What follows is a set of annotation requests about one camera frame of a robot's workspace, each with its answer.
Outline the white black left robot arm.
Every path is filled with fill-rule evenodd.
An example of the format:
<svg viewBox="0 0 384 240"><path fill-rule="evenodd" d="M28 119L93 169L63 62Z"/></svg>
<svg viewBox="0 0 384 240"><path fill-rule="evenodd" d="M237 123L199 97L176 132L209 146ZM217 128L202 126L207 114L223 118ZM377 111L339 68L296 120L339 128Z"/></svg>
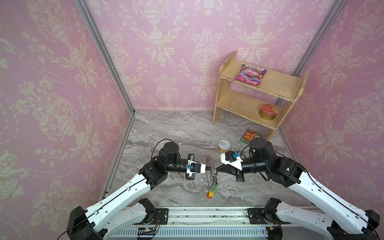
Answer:
<svg viewBox="0 0 384 240"><path fill-rule="evenodd" d="M63 234L71 240L107 240L128 226L157 222L154 205L141 196L165 181L169 171L186 173L186 178L193 180L206 166L196 162L193 154L182 159L179 146L167 140L159 154L125 185L92 206L72 210Z"/></svg>

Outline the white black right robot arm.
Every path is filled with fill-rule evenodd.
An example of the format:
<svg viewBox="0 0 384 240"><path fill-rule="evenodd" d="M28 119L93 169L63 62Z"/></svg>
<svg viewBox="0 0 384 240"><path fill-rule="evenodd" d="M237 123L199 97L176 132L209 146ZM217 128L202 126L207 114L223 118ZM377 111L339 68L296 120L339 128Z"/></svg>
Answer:
<svg viewBox="0 0 384 240"><path fill-rule="evenodd" d="M380 215L373 210L362 210L333 193L300 163L280 156L273 144L263 138L250 141L248 157L228 151L221 154L222 165L218 172L236 176L244 182L245 174L260 173L266 181L281 184L317 206L315 213L291 206L279 199L270 198L262 214L271 224L290 223L319 233L329 240L378 240L376 229Z"/></svg>

